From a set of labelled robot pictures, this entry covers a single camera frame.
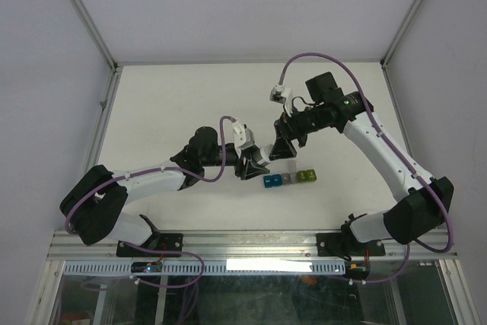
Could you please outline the multicolour weekly pill organizer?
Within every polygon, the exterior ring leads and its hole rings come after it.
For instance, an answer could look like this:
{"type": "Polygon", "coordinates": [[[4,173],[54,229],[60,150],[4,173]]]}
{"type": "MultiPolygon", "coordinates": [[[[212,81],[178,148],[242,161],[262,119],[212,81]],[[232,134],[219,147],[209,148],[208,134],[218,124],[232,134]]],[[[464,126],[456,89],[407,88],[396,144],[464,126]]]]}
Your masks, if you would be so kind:
{"type": "Polygon", "coordinates": [[[296,160],[276,163],[271,171],[263,175],[263,187],[266,189],[317,182],[316,171],[296,160]]]}

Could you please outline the white blue pill bottle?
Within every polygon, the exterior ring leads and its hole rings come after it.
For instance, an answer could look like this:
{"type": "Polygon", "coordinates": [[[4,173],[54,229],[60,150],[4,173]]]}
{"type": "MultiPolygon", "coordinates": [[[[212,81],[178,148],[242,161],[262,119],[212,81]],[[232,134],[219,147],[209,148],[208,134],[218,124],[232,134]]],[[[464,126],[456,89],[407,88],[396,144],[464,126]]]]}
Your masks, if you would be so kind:
{"type": "Polygon", "coordinates": [[[273,148],[272,144],[265,145],[262,148],[258,148],[253,153],[253,160],[259,166],[267,166],[268,164],[271,163],[270,155],[272,153],[272,148],[273,148]]]}

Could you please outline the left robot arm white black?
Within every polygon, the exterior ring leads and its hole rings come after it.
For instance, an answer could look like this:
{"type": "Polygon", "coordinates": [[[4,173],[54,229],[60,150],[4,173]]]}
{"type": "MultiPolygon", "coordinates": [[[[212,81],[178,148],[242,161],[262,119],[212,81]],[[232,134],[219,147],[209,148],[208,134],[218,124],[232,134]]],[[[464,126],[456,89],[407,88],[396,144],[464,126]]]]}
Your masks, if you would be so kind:
{"type": "Polygon", "coordinates": [[[233,125],[233,137],[232,143],[225,143],[215,129],[204,126],[179,153],[159,166],[124,174],[102,164],[92,167],[60,204],[65,230],[86,245],[110,238],[132,244],[143,255],[155,253],[162,248],[161,232],[146,215],[126,213],[124,207],[208,182],[206,167],[233,167],[241,180],[267,174],[272,146],[258,147],[252,131],[239,122],[233,125]]]}

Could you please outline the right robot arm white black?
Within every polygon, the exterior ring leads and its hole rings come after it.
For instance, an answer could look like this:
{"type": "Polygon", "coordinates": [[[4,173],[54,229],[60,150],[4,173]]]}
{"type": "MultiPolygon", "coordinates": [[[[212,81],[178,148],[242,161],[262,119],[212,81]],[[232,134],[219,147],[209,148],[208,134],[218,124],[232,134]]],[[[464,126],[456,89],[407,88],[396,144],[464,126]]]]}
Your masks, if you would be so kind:
{"type": "Polygon", "coordinates": [[[420,238],[441,224],[446,224],[448,235],[453,234],[447,216],[453,184],[446,177],[434,178],[396,146],[360,90],[344,94],[330,72],[308,80],[306,86],[313,102],[302,111],[294,107],[291,89],[282,83],[270,93],[271,101],[284,108],[274,122],[276,139],[270,160],[293,158],[296,155],[293,141],[304,147],[312,132],[334,128],[362,151],[396,201],[394,207],[384,212],[350,215],[331,247],[336,255],[346,258],[361,252],[368,242],[383,239],[400,244],[415,241],[431,252],[448,252],[453,246],[452,237],[444,248],[431,247],[420,238]]]}

